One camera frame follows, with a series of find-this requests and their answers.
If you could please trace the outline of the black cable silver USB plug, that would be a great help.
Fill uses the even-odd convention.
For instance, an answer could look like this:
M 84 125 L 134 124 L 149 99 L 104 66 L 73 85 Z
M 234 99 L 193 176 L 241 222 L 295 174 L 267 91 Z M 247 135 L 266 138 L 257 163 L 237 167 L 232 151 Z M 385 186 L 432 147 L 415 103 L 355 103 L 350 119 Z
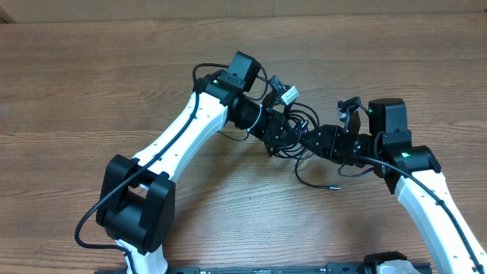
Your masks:
M 298 135 L 298 141 L 294 145 L 285 147 L 271 147 L 264 143 L 267 153 L 270 157 L 282 159 L 299 159 L 303 158 L 307 149 L 301 144 L 301 139 L 305 133 L 320 125 L 319 117 L 315 110 L 306 104 L 292 103 L 283 108 L 281 113 L 284 115 L 291 127 Z

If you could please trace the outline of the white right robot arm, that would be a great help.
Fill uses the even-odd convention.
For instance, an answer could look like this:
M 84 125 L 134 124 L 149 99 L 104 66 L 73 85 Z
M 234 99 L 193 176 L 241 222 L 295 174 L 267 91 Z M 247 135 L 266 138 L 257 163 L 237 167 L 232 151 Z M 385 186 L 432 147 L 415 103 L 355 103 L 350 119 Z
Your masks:
M 454 203 L 431 149 L 413 145 L 404 101 L 370 101 L 367 134 L 359 133 L 359 125 L 349 125 L 357 119 L 357 99 L 338 107 L 344 126 L 322 125 L 303 134 L 300 143 L 336 164 L 371 165 L 411 216 L 438 272 L 484 273 L 486 252 Z

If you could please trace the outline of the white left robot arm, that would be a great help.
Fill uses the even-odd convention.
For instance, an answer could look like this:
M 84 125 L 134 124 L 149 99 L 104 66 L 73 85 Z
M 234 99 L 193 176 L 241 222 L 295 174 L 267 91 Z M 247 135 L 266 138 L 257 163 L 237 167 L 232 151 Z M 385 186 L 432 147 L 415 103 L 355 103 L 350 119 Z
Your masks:
M 299 96 L 253 57 L 238 52 L 229 65 L 193 77 L 193 91 L 181 114 L 132 158 L 113 157 L 100 199 L 75 228 L 83 248 L 120 250 L 127 273 L 168 273 L 163 246 L 175 216 L 176 183 L 198 150 L 227 122 L 270 146 L 298 138 L 274 104 L 291 106 Z

